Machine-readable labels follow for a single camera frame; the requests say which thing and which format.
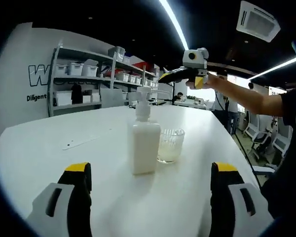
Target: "air conditioner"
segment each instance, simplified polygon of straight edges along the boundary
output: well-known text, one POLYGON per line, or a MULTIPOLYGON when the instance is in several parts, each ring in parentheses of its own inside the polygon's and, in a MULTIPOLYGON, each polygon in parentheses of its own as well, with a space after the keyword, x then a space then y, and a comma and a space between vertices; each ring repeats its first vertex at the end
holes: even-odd
POLYGON ((271 42, 280 30, 274 16, 247 1, 241 1, 237 31, 271 42))

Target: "bottle pump head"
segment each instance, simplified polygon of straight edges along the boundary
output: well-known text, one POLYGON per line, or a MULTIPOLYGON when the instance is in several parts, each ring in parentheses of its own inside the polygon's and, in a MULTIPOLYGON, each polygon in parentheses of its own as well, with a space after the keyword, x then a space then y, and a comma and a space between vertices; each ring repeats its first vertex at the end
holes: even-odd
POLYGON ((151 88, 150 87, 142 87, 139 86, 137 87, 137 92, 138 93, 138 100, 139 103, 136 106, 136 117, 138 121, 148 121, 150 117, 150 106, 147 101, 147 95, 148 93, 151 93, 151 88))

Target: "desk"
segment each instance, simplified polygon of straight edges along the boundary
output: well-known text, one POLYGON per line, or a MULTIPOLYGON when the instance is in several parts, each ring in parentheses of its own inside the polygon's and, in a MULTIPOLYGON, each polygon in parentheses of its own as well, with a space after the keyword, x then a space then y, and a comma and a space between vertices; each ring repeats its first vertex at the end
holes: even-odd
POLYGON ((16 211, 27 218, 32 201, 64 169, 92 167, 91 230, 101 237, 195 237, 209 233, 210 177, 214 161, 236 166, 258 188, 244 156, 210 111, 153 106, 163 128, 182 128, 182 157, 158 164, 155 174, 133 176, 127 163, 127 107, 55 116, 7 128, 0 137, 0 184, 16 211), (82 143, 64 150, 67 144, 82 143))
POLYGON ((183 106, 183 107, 190 107, 190 108, 197 108, 197 109, 202 109, 205 110, 206 109, 206 105, 199 105, 199 104, 194 104, 193 102, 190 101, 175 101, 174 105, 178 105, 178 106, 183 106))

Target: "clear glass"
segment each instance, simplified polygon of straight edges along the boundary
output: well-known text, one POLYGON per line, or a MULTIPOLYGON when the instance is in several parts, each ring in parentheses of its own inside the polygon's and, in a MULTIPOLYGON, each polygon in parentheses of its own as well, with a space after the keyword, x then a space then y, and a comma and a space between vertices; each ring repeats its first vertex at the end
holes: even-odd
POLYGON ((176 162, 181 154, 184 135, 180 128, 162 130, 157 160, 166 164, 176 162))

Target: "white bottle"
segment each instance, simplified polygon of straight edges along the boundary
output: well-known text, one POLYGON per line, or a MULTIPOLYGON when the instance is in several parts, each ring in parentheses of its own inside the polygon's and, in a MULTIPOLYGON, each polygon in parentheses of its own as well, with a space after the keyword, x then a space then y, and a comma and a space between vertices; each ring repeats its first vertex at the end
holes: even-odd
POLYGON ((128 124, 128 157, 133 174, 154 172, 157 164, 161 128, 150 122, 150 106, 147 101, 149 87, 138 87, 140 95, 136 105, 136 120, 128 124))

